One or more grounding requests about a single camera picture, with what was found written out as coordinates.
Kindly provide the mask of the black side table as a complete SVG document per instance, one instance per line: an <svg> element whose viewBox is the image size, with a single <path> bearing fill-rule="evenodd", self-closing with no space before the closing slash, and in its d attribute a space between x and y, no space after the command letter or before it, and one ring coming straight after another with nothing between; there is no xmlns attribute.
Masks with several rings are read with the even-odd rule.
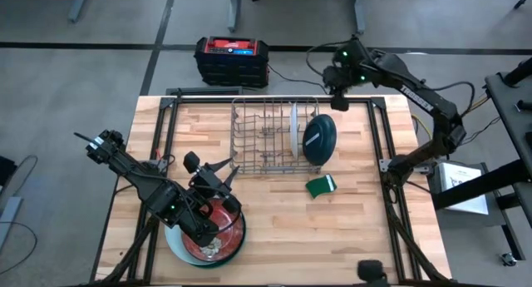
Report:
<svg viewBox="0 0 532 287"><path fill-rule="evenodd" d="M519 158L435 195L437 210L506 186L532 191L532 57L511 72L486 77L485 84Z"/></svg>

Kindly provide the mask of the grey desk leg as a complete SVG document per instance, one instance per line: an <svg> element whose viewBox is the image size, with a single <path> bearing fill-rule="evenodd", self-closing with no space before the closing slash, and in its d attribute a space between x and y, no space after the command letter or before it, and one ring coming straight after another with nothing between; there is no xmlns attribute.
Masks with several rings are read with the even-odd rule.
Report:
<svg viewBox="0 0 532 287"><path fill-rule="evenodd" d="M81 16L81 10L85 4L86 0L72 0L69 12L67 14L67 20L70 23L78 22Z"/></svg>
<svg viewBox="0 0 532 287"><path fill-rule="evenodd" d="M365 0L354 0L353 8L356 18L356 34L362 35L366 29L365 23Z"/></svg>
<svg viewBox="0 0 532 287"><path fill-rule="evenodd" d="M241 7L241 0L229 0L227 28L230 32L235 32L237 28L240 7Z"/></svg>

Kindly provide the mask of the red black power station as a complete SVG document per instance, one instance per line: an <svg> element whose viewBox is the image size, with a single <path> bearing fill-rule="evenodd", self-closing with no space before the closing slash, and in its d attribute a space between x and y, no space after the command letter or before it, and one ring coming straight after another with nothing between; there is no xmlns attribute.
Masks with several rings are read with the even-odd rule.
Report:
<svg viewBox="0 0 532 287"><path fill-rule="evenodd" d="M194 58L203 82L211 86L264 88L268 85L269 45L242 37L202 37Z"/></svg>

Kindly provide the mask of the white plate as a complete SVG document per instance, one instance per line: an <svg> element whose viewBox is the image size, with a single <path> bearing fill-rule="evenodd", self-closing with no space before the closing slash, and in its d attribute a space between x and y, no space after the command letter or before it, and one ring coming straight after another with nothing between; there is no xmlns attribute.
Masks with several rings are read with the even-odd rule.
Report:
<svg viewBox="0 0 532 287"><path fill-rule="evenodd" d="M293 154L294 160L298 160L298 109L297 103L291 102L290 111L290 148Z"/></svg>

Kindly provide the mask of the black flat bar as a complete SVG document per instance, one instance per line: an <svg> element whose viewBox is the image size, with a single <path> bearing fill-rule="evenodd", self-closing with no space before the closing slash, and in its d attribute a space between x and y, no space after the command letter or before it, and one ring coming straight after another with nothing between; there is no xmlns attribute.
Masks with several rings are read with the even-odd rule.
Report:
<svg viewBox="0 0 532 287"><path fill-rule="evenodd" d="M181 87L168 88L166 96L234 96L241 95L241 87Z"/></svg>

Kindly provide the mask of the black rounded object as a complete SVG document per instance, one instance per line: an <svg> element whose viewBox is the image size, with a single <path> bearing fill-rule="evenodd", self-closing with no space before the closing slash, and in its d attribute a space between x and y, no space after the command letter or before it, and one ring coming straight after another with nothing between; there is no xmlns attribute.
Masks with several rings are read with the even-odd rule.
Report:
<svg viewBox="0 0 532 287"><path fill-rule="evenodd" d="M388 287L387 275L380 260L360 260L357 276L366 283L366 287Z"/></svg>

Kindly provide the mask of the yellow green sponge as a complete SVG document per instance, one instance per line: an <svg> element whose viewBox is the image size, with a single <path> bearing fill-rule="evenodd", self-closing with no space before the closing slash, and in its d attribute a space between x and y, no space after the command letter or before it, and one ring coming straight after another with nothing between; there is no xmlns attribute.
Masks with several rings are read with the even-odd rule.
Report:
<svg viewBox="0 0 532 287"><path fill-rule="evenodd" d="M332 193L337 189L337 184L330 174L310 180L305 185L308 193L313 199L316 199L322 194Z"/></svg>

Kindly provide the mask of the dark teal plate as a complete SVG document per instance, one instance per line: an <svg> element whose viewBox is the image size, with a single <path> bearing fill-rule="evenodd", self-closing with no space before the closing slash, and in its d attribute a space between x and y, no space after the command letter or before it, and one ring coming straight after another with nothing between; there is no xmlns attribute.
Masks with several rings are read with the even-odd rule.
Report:
<svg viewBox="0 0 532 287"><path fill-rule="evenodd" d="M303 133L303 154L313 166L323 166L333 155L337 128L327 114L315 116Z"/></svg>

